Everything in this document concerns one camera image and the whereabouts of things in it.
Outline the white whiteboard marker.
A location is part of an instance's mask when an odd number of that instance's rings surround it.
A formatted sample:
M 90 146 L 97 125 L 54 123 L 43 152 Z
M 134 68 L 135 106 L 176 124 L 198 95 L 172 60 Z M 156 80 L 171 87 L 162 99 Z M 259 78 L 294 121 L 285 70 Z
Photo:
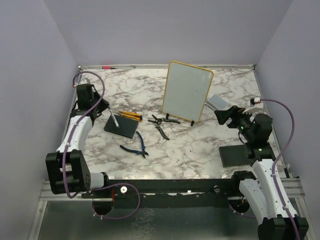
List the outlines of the white whiteboard marker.
M 111 110 L 111 108 L 108 108 L 108 110 L 109 110 L 110 116 L 111 116 L 111 118 L 112 118 L 115 126 L 116 126 L 117 128 L 119 128 L 120 125 L 119 125 L 119 123 L 118 123 L 118 121 L 117 121 L 117 118 L 116 118 L 116 116 L 114 115 L 113 111 Z

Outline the yellow framed whiteboard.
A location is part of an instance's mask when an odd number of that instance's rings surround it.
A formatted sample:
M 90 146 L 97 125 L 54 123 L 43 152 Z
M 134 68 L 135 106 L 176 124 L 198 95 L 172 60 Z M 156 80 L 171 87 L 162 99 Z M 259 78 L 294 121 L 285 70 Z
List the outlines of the yellow framed whiteboard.
M 161 111 L 169 116 L 198 123 L 207 100 L 214 72 L 171 61 L 168 65 Z

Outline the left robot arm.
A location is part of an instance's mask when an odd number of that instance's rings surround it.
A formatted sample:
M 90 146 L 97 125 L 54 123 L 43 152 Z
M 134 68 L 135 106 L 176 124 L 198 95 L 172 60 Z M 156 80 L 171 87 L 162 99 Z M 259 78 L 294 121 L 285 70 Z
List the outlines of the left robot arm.
M 66 135 L 55 152 L 48 153 L 45 164 L 53 194 L 81 193 L 93 189 L 106 197 L 111 190 L 105 172 L 90 172 L 83 154 L 87 136 L 95 120 L 109 107 L 94 85 L 76 87 L 77 108 L 71 110 Z

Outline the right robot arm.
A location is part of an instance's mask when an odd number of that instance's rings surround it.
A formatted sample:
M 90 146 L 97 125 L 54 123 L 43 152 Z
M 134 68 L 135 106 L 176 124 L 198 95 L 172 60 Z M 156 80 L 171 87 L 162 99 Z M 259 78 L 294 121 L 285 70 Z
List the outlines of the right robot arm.
M 302 240 L 309 224 L 299 217 L 291 204 L 278 173 L 278 157 L 274 156 L 268 140 L 272 133 L 273 120 L 259 113 L 253 120 L 244 108 L 232 106 L 227 110 L 215 110 L 218 123 L 238 129 L 246 143 L 243 145 L 246 159 L 256 177 L 237 178 L 230 182 L 229 189 L 243 195 L 258 222 L 258 237 L 261 240 Z

